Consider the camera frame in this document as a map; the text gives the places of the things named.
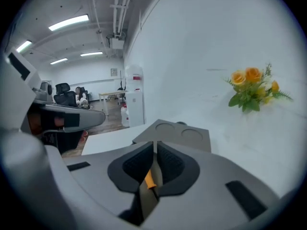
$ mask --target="yellow flower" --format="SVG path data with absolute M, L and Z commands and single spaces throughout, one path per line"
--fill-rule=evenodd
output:
M 245 70 L 246 79 L 251 82 L 259 82 L 262 77 L 262 72 L 258 70 L 256 67 L 248 67 Z
M 257 89 L 256 94 L 259 97 L 264 97 L 265 96 L 265 88 L 264 87 L 260 87 L 259 89 Z
M 241 85 L 245 82 L 245 72 L 243 71 L 235 71 L 233 74 L 231 74 L 231 81 L 233 84 Z
M 270 97 L 265 97 L 265 98 L 264 98 L 264 103 L 267 104 L 267 103 L 269 103 L 272 99 L 273 99 L 273 97 L 271 97 L 271 96 L 270 96 Z
M 273 83 L 272 83 L 272 92 L 273 93 L 277 93 L 278 91 L 279 91 L 278 83 L 276 81 L 273 81 Z

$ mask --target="orange flower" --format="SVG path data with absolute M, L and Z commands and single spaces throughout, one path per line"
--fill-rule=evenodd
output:
M 235 85 L 241 85 L 245 82 L 245 72 L 243 71 L 235 71 L 231 74 L 231 82 Z
M 276 81 L 273 81 L 272 82 L 272 92 L 277 93 L 278 91 L 279 91 L 278 83 Z
M 259 82 L 262 77 L 262 72 L 256 67 L 246 68 L 246 79 L 251 82 Z

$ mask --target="fluorescent light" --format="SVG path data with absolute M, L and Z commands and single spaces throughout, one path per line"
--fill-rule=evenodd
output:
M 28 47 L 31 43 L 32 43 L 31 41 L 27 40 L 27 41 L 24 42 L 21 46 L 19 46 L 18 49 L 16 49 L 17 52 L 22 51 L 23 49 L 25 49 L 26 47 Z
M 93 53 L 81 54 L 81 56 L 92 56 L 92 55 L 102 55 L 102 52 L 93 52 Z
M 50 64 L 51 64 L 51 65 L 57 64 L 57 63 L 59 63 L 59 62 L 65 61 L 65 60 L 68 60 L 68 59 L 67 59 L 67 58 L 59 59 L 59 60 L 57 60 L 57 61 L 51 62 Z
M 57 29 L 60 29 L 64 26 L 67 26 L 67 25 L 71 25 L 71 24 L 75 24 L 75 23 L 78 23 L 78 22 L 82 22 L 82 21 L 88 21 L 88 15 L 82 15 L 82 16 L 78 16 L 78 17 L 75 17 L 75 18 L 71 18 L 69 20 L 65 20 L 65 21 L 62 21 L 60 23 L 57 23 L 55 25 L 52 25 L 49 27 L 49 29 L 51 31 L 55 31 Z

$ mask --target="white table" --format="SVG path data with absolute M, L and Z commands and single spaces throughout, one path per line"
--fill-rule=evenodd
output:
M 111 151 L 132 144 L 132 140 L 150 125 L 140 125 L 132 128 L 121 129 L 99 135 L 89 136 L 82 151 L 82 155 Z
M 115 92 L 109 92 L 109 93 L 99 93 L 99 102 L 100 102 L 101 110 L 102 110 L 101 96 L 102 96 L 103 99 L 104 99 L 104 111 L 105 111 L 106 115 L 109 116 L 109 111 L 108 111 L 108 109 L 107 109 L 107 104 L 106 104 L 106 98 L 107 98 L 109 95 L 112 95 L 112 94 L 118 95 L 118 94 L 123 94 L 123 93 L 126 93 L 126 92 L 127 92 L 126 90 L 122 90 L 122 91 L 115 91 Z

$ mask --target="gray plastic housing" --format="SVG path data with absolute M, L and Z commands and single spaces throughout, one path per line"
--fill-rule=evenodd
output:
M 79 126 L 65 127 L 63 129 L 53 132 L 66 132 L 66 133 L 76 132 L 100 125 L 106 119 L 106 115 L 103 112 L 87 110 L 78 107 L 63 106 L 58 104 L 45 104 L 41 105 L 40 109 L 45 111 L 60 112 L 66 114 L 79 114 L 80 117 Z
M 133 139 L 133 143 L 142 141 L 163 141 L 211 152 L 210 136 L 207 129 L 195 128 L 184 124 L 158 119 Z
M 107 168 L 114 159 L 145 142 L 63 160 L 55 147 L 44 147 L 25 133 L 2 133 L 0 140 L 2 169 L 12 188 L 31 212 L 52 229 L 137 229 L 117 217 L 131 207 L 134 195 L 118 190 Z M 233 180 L 241 181 L 269 209 L 278 202 L 267 185 L 230 160 L 187 146 L 165 144 L 195 159 L 200 175 L 185 194 L 160 198 L 142 229 L 224 230 L 248 223 L 225 187 Z M 67 168 L 84 161 L 90 166 L 72 172 Z

